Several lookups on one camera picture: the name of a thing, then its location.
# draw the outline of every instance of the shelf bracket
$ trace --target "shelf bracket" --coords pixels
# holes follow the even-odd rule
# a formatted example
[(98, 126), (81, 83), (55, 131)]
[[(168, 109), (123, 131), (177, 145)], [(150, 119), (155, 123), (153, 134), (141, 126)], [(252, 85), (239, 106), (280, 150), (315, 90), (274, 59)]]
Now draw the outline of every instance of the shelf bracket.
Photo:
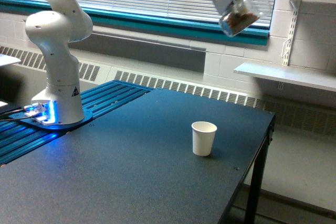
[(299, 14), (301, 1), (290, 0), (290, 3), (293, 6), (293, 13), (292, 13), (292, 20), (290, 22), (288, 37), (287, 37), (287, 40), (284, 42), (284, 44), (282, 46), (281, 57), (282, 57), (282, 65), (283, 66), (288, 66), (289, 65), (290, 54), (291, 54), (291, 51), (292, 51), (292, 44), (293, 44), (292, 42), (293, 42), (293, 39), (294, 39), (294, 33), (295, 33), (295, 28), (296, 28), (296, 23), (297, 23), (297, 19), (298, 19), (298, 14)]
[(293, 6), (294, 11), (298, 12), (300, 9), (301, 1), (300, 0), (289, 0), (289, 2)]

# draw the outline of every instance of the blue led light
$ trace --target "blue led light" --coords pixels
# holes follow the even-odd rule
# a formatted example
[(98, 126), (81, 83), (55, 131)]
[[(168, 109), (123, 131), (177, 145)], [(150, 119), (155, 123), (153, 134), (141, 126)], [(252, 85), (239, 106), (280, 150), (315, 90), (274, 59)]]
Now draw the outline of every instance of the blue led light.
[(55, 106), (53, 101), (49, 101), (49, 120), (48, 123), (55, 123), (56, 115), (55, 115)]

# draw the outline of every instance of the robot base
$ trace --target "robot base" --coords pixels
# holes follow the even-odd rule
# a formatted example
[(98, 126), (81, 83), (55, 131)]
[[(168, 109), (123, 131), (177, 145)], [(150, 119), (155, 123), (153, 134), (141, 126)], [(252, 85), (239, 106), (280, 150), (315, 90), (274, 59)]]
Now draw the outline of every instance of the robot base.
[[(28, 119), (23, 119), (23, 120), (18, 120), (20, 122), (29, 124), (33, 127), (37, 127), (41, 130), (48, 130), (48, 131), (72, 131), (76, 128), (79, 128), (83, 126), (84, 124), (87, 124), (88, 122), (92, 121), (92, 111), (91, 110), (83, 110), (84, 112), (84, 119), (77, 122), (77, 123), (72, 123), (72, 124), (60, 124), (60, 125), (43, 125), (34, 119), (28, 118)], [(10, 116), (10, 118), (15, 119), (15, 118), (24, 118), (25, 114), (23, 112), (21, 113), (16, 113)]]

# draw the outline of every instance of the heating vent grille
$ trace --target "heating vent grille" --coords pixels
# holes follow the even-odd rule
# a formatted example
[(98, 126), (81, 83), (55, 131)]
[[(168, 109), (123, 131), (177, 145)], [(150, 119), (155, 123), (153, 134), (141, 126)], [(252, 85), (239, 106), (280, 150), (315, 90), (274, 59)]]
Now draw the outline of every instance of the heating vent grille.
[(126, 71), (117, 71), (116, 80), (141, 84), (150, 88), (164, 88), (178, 92), (208, 97), (224, 102), (232, 102), (251, 108), (275, 112), (278, 124), (293, 128), (336, 136), (336, 114), (320, 112), (313, 108), (300, 107), (283, 102), (261, 100), (229, 90), (214, 89), (195, 83), (178, 82), (172, 79), (160, 79)]
[[(41, 54), (18, 50), (9, 47), (0, 47), (0, 54), (13, 56), (21, 60), (19, 65), (46, 71), (46, 62)], [(79, 63), (79, 78), (82, 80), (95, 81), (100, 67), (87, 63)]]

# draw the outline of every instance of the warning label sticker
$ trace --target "warning label sticker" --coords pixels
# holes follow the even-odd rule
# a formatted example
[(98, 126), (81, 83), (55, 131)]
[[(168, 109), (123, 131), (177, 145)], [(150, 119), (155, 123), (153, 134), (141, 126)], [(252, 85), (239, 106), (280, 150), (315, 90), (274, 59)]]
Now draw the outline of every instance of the warning label sticker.
[(77, 95), (79, 95), (79, 91), (78, 91), (77, 87), (75, 87), (75, 89), (74, 89), (74, 91), (72, 93), (72, 97), (75, 97)]

